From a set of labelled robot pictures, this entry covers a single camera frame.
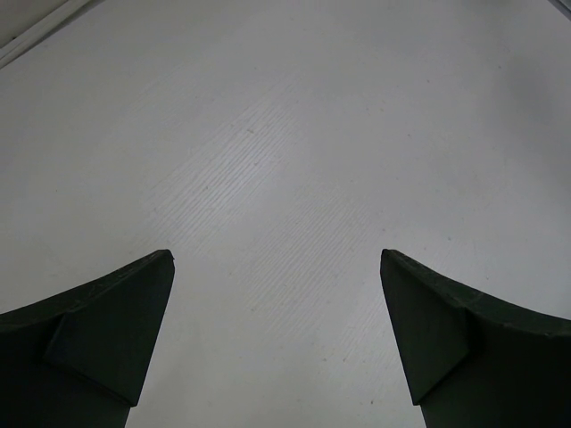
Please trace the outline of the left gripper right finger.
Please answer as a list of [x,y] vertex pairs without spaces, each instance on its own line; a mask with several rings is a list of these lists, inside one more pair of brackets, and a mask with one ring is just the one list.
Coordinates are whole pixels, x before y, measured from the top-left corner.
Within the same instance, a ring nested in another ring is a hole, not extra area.
[[396,250],[380,277],[411,400],[428,427],[568,427],[570,323]]

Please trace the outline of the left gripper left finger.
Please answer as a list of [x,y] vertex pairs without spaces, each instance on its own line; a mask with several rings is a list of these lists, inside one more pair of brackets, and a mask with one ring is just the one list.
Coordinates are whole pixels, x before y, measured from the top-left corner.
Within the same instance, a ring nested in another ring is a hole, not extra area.
[[3,427],[123,427],[145,383],[175,275],[158,250],[1,316]]

